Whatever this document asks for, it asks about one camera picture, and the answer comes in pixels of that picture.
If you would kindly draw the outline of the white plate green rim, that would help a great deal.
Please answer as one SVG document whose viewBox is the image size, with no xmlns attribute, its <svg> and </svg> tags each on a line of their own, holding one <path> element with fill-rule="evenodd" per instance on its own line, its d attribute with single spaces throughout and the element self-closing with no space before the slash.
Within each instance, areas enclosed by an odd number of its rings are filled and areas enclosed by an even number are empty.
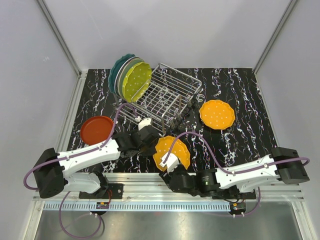
<svg viewBox="0 0 320 240">
<path fill-rule="evenodd" d="M 135 60 L 137 59 L 138 56 L 133 56 L 131 58 L 129 58 L 128 60 L 126 60 L 119 68 L 119 71 L 117 72 L 117 75 L 115 77 L 115 81 L 114 81 L 114 92 L 117 96 L 119 96 L 119 93 L 118 93 L 118 81 L 119 81 L 119 77 L 124 69 L 124 67 L 132 60 Z"/>
</svg>

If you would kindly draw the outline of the teal scalloped plate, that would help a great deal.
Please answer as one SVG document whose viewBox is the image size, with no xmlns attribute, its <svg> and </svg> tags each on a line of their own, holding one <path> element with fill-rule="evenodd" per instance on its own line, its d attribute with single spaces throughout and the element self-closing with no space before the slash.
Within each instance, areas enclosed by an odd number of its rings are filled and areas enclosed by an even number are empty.
<svg viewBox="0 0 320 240">
<path fill-rule="evenodd" d="M 109 76 L 108 76 L 108 88 L 109 91 L 114 94 L 115 93 L 115 81 L 116 81 L 116 76 L 120 70 L 120 68 L 122 67 L 122 65 L 129 60 L 130 58 L 135 57 L 135 54 L 132 53 L 128 53 L 126 55 L 123 55 L 121 58 L 119 58 L 115 64 L 113 65 L 113 67 L 111 68 L 110 72 L 109 72 Z"/>
</svg>

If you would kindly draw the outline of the lime green dotted plate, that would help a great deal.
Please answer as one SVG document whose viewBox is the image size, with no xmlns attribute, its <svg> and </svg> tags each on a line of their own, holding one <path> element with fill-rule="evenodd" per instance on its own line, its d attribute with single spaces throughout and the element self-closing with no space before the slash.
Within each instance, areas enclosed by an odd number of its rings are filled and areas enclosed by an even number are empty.
<svg viewBox="0 0 320 240">
<path fill-rule="evenodd" d="M 127 72 L 123 86 L 123 98 L 128 102 L 136 102 L 148 89 L 151 82 L 152 69 L 146 62 L 133 65 Z"/>
</svg>

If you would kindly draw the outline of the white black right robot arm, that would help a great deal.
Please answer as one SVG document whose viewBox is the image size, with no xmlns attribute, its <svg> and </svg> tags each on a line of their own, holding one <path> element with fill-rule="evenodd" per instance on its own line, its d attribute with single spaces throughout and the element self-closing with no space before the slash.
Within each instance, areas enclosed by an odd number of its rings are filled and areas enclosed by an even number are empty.
<svg viewBox="0 0 320 240">
<path fill-rule="evenodd" d="M 274 147 L 256 161 L 205 169 L 190 175 L 176 155 L 166 153 L 160 159 L 160 166 L 164 168 L 160 177 L 174 193 L 202 198 L 228 195 L 240 199 L 243 194 L 274 181 L 286 185 L 308 182 L 305 166 L 309 162 L 309 158 L 299 157 L 295 149 Z"/>
</svg>

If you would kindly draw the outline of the orange dotted scalloped plate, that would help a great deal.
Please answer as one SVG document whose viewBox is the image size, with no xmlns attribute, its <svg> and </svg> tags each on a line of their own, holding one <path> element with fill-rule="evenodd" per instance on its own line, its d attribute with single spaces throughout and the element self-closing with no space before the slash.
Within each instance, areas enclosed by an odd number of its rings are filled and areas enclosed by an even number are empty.
<svg viewBox="0 0 320 240">
<path fill-rule="evenodd" d="M 161 158 L 166 154 L 174 154 L 179 159 L 179 164 L 185 167 L 187 170 L 190 166 L 191 154 L 187 146 L 181 141 L 177 140 L 172 146 L 175 138 L 173 136 L 161 137 L 155 147 L 156 153 L 152 156 L 156 167 L 164 172 L 166 169 L 160 166 Z"/>
</svg>

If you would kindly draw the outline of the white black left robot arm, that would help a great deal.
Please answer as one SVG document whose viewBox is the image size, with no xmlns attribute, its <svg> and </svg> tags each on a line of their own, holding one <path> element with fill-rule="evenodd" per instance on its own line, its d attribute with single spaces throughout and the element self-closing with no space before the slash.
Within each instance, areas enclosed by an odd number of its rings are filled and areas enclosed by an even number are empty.
<svg viewBox="0 0 320 240">
<path fill-rule="evenodd" d="M 81 170 L 135 155 L 152 156 L 159 138 L 158 131 L 147 125 L 140 130 L 116 133 L 107 142 L 75 151 L 46 149 L 33 170 L 39 196 L 48 199 L 62 192 L 80 192 L 90 198 L 102 199 L 108 193 L 108 179 L 101 172 L 84 173 Z"/>
</svg>

